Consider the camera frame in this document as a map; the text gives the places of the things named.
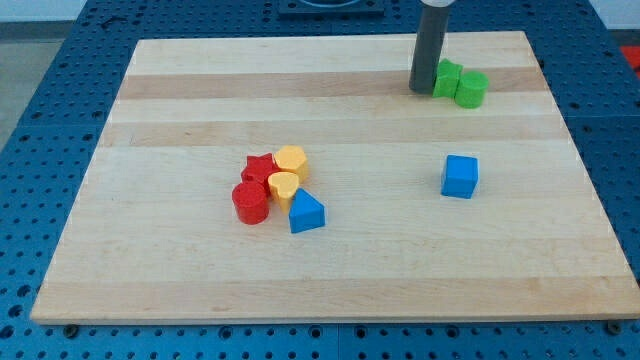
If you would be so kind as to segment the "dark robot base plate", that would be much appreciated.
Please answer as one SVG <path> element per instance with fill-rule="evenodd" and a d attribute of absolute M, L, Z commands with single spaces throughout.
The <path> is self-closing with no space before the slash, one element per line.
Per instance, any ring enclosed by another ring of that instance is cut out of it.
<path fill-rule="evenodd" d="M 278 0 L 280 18 L 314 16 L 372 15 L 385 12 L 383 0 Z"/>

